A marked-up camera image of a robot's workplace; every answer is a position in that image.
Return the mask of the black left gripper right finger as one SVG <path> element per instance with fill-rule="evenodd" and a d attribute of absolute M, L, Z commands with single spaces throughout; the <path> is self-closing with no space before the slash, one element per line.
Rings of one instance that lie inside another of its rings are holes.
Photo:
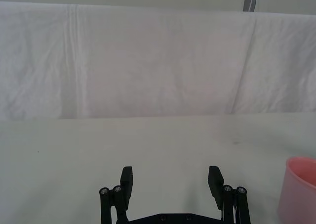
<path fill-rule="evenodd" d="M 250 224 L 247 190 L 244 187 L 232 188 L 224 184 L 224 178 L 217 166 L 210 166 L 208 185 L 218 209 L 222 212 L 224 224 Z"/>

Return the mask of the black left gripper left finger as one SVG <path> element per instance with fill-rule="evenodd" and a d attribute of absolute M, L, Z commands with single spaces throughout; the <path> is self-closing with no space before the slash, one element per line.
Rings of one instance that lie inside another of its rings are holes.
<path fill-rule="evenodd" d="M 129 223 L 126 211 L 128 210 L 132 187 L 133 172 L 132 167 L 128 166 L 124 167 L 122 170 L 119 185 L 115 186 L 113 189 L 104 187 L 99 190 L 102 224 L 112 223 L 112 207 L 115 207 L 116 209 L 118 224 Z"/>

